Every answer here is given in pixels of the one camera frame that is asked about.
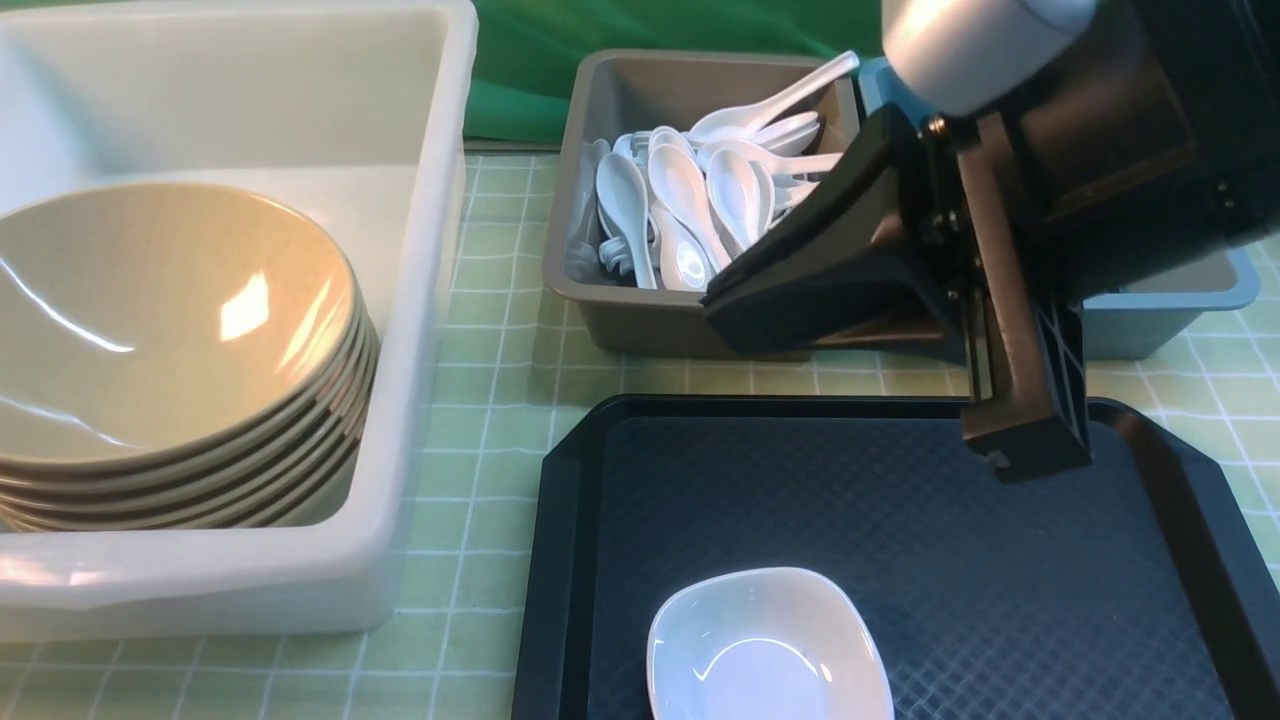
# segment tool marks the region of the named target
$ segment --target green cloth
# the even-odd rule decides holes
[[[0,0],[0,10],[73,0]],[[881,54],[879,0],[475,0],[468,137],[559,143],[573,76],[609,47]]]

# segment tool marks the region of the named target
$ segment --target tray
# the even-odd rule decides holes
[[[774,565],[849,593],[899,720],[1280,717],[1280,593],[1213,461],[1092,401],[1092,468],[1002,486],[963,406],[596,407],[543,464],[513,720],[649,717],[662,602]]]

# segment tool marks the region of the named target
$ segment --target bowl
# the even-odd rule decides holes
[[[879,652],[849,596],[799,568],[685,588],[654,616],[654,720],[892,720]]]
[[[0,218],[0,465],[212,447],[323,370],[356,314],[319,224],[262,196],[125,183]]]

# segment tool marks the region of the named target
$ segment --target white plastic bin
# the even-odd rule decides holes
[[[466,0],[0,14],[0,213],[125,179],[261,192],[329,229],[383,338],[356,477],[333,518],[0,534],[0,642],[337,632],[389,616],[448,309],[476,26]]]

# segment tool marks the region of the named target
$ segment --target green grid mat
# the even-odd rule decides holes
[[[915,357],[804,364],[618,357],[541,288],[554,158],[470,156],[466,219],[417,478],[399,611],[367,635],[0,646],[10,720],[500,720],[508,715],[541,456],[618,392],[959,395]],[[1222,462],[1280,582],[1280,240],[1263,297],[1155,357],[1094,363],[1089,389]]]

